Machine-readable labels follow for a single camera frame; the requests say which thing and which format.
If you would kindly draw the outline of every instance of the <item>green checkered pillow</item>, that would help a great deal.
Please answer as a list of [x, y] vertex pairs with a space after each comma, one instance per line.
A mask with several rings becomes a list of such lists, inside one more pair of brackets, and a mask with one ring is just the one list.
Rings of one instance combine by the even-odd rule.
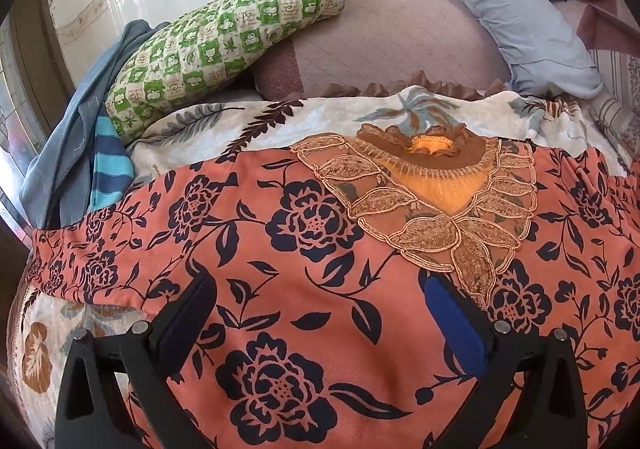
[[229, 82], [264, 51], [344, 0], [215, 0], [145, 42], [122, 67], [106, 108], [122, 141]]

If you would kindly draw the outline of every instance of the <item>dress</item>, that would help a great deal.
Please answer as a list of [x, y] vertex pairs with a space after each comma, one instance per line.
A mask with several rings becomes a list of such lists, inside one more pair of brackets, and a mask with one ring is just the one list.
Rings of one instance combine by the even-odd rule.
[[[495, 320], [574, 347], [589, 447], [640, 382], [637, 175], [459, 126], [363, 125], [159, 177], [60, 231], [31, 284], [153, 317], [207, 273], [216, 307], [168, 383], [219, 447], [429, 447], [472, 389], [425, 305], [442, 272]], [[518, 382], [485, 440], [504, 432]], [[136, 397], [127, 406], [158, 447]]]

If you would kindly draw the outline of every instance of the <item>light blue pillow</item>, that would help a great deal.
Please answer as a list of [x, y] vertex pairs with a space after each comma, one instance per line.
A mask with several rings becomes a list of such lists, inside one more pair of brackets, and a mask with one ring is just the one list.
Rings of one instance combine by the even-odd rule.
[[584, 44], [548, 0], [462, 0], [494, 38], [523, 95], [593, 98], [602, 79]]

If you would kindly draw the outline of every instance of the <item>metal screw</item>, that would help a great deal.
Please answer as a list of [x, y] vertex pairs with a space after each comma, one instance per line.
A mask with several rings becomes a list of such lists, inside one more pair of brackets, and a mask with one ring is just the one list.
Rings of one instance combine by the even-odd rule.
[[131, 327], [131, 331], [136, 335], [143, 334], [147, 330], [149, 330], [149, 323], [146, 321], [137, 321]]
[[554, 330], [554, 337], [559, 341], [565, 341], [569, 338], [569, 335], [567, 335], [567, 333], [562, 330], [562, 328], [556, 328]]
[[511, 325], [507, 321], [495, 321], [494, 329], [499, 334], [508, 334], [511, 331]]
[[86, 328], [76, 328], [74, 330], [73, 336], [75, 341], [81, 341], [89, 334], [89, 330]]

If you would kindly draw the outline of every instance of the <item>white floral blanket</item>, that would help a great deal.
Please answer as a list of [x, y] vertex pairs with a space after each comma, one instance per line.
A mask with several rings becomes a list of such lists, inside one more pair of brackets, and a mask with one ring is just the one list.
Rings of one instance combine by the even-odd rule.
[[[251, 92], [245, 94], [252, 98]], [[577, 156], [600, 149], [612, 175], [625, 175], [616, 152], [575, 103], [547, 102], [502, 92], [467, 102], [412, 86], [386, 98], [312, 98], [269, 103], [210, 102], [176, 111], [149, 127], [130, 147], [135, 184], [197, 161], [240, 150], [290, 145], [310, 134], [354, 134], [369, 122], [397, 125], [406, 134], [430, 125], [465, 123], [474, 133], [531, 139]], [[96, 335], [122, 333], [141, 318], [138, 311], [71, 304], [30, 289], [17, 321], [14, 387], [27, 421], [43, 447], [51, 447], [56, 403], [70, 334], [84, 326]]]

